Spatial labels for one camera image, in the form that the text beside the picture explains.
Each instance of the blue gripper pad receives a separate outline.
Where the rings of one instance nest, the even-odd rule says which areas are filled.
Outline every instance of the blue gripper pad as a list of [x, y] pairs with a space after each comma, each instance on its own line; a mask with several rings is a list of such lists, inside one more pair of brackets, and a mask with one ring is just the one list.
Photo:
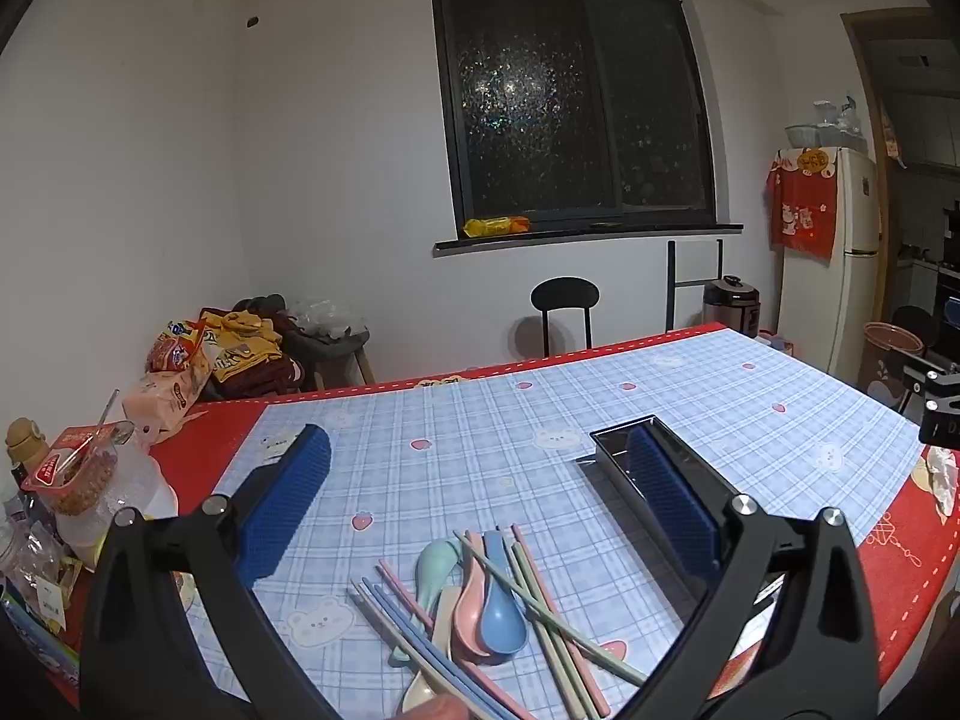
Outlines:
[[243, 519], [236, 570], [247, 589], [271, 576], [294, 538], [296, 528], [330, 473], [330, 438], [317, 425], [306, 425], [273, 466], [261, 466], [259, 497]]
[[680, 565], [711, 586], [720, 578], [720, 531], [664, 450], [644, 428], [627, 439], [630, 476]]

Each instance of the metal screw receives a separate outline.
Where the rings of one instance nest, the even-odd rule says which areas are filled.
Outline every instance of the metal screw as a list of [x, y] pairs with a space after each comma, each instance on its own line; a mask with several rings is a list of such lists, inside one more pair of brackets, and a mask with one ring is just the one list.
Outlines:
[[136, 509], [131, 509], [130, 507], [120, 509], [119, 512], [114, 514], [113, 521], [121, 528], [133, 525], [133, 523], [136, 522]]
[[843, 523], [847, 521], [840, 509], [832, 508], [824, 509], [824, 519], [827, 520], [827, 525], [832, 525], [834, 528], [843, 525]]
[[757, 510], [757, 501], [750, 498], [749, 495], [737, 495], [736, 498], [733, 498], [733, 501], [731, 501], [731, 506], [733, 506], [733, 510], [737, 514], [743, 514], [744, 517], [748, 517]]
[[226, 495], [211, 495], [203, 501], [203, 504], [200, 504], [200, 508], [203, 509], [204, 514], [216, 517], [217, 514], [223, 514], [227, 510], [227, 503], [229, 500]]

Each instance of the pressure cooker lid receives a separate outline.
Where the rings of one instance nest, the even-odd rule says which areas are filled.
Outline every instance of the pressure cooker lid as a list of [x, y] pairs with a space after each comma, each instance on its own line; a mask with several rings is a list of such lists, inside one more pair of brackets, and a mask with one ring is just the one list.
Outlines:
[[760, 303], [760, 292], [740, 280], [724, 276], [704, 285], [704, 303], [712, 306], [742, 306]]

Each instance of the stool wooden leg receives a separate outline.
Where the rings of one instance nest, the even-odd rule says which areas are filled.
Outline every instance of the stool wooden leg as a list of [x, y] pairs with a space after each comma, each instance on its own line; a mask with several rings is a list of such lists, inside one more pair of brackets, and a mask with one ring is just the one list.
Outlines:
[[376, 379], [373, 378], [373, 369], [370, 367], [370, 360], [367, 359], [367, 353], [363, 351], [363, 347], [357, 349], [354, 357], [357, 358], [357, 365], [360, 368], [360, 375], [363, 376], [363, 383], [367, 385], [376, 384]]

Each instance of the pink chopstick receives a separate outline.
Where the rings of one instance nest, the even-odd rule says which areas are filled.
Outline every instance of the pink chopstick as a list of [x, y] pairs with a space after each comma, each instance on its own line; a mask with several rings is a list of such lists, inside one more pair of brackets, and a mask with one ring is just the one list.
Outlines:
[[[380, 569], [380, 573], [386, 578], [387, 582], [390, 583], [390, 587], [394, 589], [400, 600], [407, 605], [407, 608], [411, 610], [424, 625], [426, 625], [427, 630], [433, 630], [433, 617], [431, 617], [424, 608], [416, 603], [416, 598], [414, 598], [408, 589], [403, 586], [402, 581], [397, 578], [397, 575], [392, 571], [390, 563], [387, 563], [385, 560], [380, 560], [377, 564], [377, 568]], [[483, 685], [484, 690], [487, 693], [490, 693], [493, 698], [496, 698], [504, 707], [510, 709], [510, 711], [515, 714], [517, 717], [520, 717], [520, 720], [536, 720], [530, 712], [527, 712], [527, 709], [522, 707], [520, 704], [517, 704], [517, 701], [509, 694], [505, 693], [503, 689], [494, 682], [490, 677], [488, 677], [481, 669], [480, 666], [474, 664], [472, 661], [468, 661], [460, 648], [454, 645], [451, 648], [454, 661], [462, 666], [464, 670], [469, 672], [469, 674], [477, 680], [480, 685]]]
[[[546, 608], [559, 616], [560, 613], [557, 610], [557, 605], [553, 603], [553, 597], [550, 595], [550, 591], [546, 589], [544, 577], [541, 576], [539, 568], [536, 567], [536, 563], [534, 563], [534, 557], [530, 554], [530, 547], [527, 546], [527, 539], [523, 537], [523, 533], [520, 531], [520, 525], [512, 525], [511, 530], [514, 532], [514, 538], [517, 540], [517, 543], [520, 545], [520, 549], [523, 550], [523, 554], [525, 555], [527, 562], [530, 564], [530, 568], [534, 573], [534, 579], [536, 579], [536, 583], [539, 584], [541, 593], [544, 594]], [[592, 673], [590, 673], [589, 666], [587, 666], [587, 661], [585, 661], [583, 655], [580, 654], [580, 650], [570, 641], [565, 643], [566, 649], [570, 652], [570, 658], [573, 658], [573, 665], [577, 667], [577, 671], [580, 674], [580, 679], [584, 681], [584, 687], [587, 688], [587, 693], [590, 694], [590, 699], [592, 700], [594, 707], [596, 707], [597, 714], [599, 714], [601, 717], [606, 717], [608, 714], [610, 714], [610, 705], [607, 703], [607, 699], [603, 697], [603, 693], [597, 686], [596, 680], [594, 680]]]

